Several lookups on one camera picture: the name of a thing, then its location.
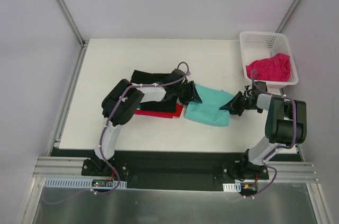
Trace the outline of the red t shirt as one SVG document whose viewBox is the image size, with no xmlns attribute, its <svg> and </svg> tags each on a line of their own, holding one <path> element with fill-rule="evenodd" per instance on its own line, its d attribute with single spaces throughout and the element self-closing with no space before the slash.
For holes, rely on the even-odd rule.
<svg viewBox="0 0 339 224">
<path fill-rule="evenodd" d="M 144 111 L 137 109 L 135 111 L 136 115 L 145 115 L 145 116 L 150 116 L 150 117 L 158 117 L 158 118 L 179 118 L 182 114 L 184 106 L 177 104 L 176 105 L 176 111 L 175 112 L 157 112 L 157 111 Z"/>
</svg>

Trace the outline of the teal t shirt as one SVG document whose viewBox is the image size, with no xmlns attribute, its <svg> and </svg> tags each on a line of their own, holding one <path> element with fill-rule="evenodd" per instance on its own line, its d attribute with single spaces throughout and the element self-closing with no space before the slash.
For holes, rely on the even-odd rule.
<svg viewBox="0 0 339 224">
<path fill-rule="evenodd" d="M 187 105 L 185 118 L 197 123 L 202 123 L 214 127 L 229 126 L 230 113 L 219 108 L 232 100 L 234 95 L 211 89 L 199 84 L 195 85 L 202 103 L 190 102 Z"/>
</svg>

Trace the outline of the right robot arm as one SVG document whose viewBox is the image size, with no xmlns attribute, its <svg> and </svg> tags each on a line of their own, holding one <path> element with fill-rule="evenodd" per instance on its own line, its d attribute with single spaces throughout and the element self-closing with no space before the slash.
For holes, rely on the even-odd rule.
<svg viewBox="0 0 339 224">
<path fill-rule="evenodd" d="M 264 137 L 246 150 L 239 162 L 228 166 L 227 175 L 245 179 L 268 179 L 267 162 L 283 149 L 291 149 L 305 141 L 307 109 L 304 101 L 295 101 L 285 95 L 267 92 L 262 81 L 252 81 L 245 91 L 239 91 L 228 103 L 219 108 L 231 115 L 241 116 L 245 110 L 267 111 Z"/>
</svg>

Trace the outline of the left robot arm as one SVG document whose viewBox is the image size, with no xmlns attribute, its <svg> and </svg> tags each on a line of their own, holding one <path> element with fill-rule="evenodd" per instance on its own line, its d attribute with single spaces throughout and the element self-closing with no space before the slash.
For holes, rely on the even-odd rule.
<svg viewBox="0 0 339 224">
<path fill-rule="evenodd" d="M 109 161 L 114 156 L 115 144 L 123 125 L 128 123 L 138 108 L 143 111 L 175 112 L 176 104 L 202 103 L 189 72 L 178 68 L 171 73 L 147 73 L 135 70 L 131 81 L 122 79 L 102 101 L 103 129 L 91 161 L 101 176 L 112 169 Z"/>
</svg>

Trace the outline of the black t shirt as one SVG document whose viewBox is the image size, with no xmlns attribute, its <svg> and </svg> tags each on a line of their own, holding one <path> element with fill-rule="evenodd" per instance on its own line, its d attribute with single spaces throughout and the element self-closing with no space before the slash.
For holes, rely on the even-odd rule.
<svg viewBox="0 0 339 224">
<path fill-rule="evenodd" d="M 179 86 L 179 83 L 161 87 L 155 87 L 155 85 L 171 83 L 181 77 L 182 75 L 175 71 L 171 73 L 148 73 L 134 70 L 131 83 L 142 85 L 139 90 L 144 93 L 139 109 L 149 112 L 175 113 L 177 104 L 175 88 Z"/>
</svg>

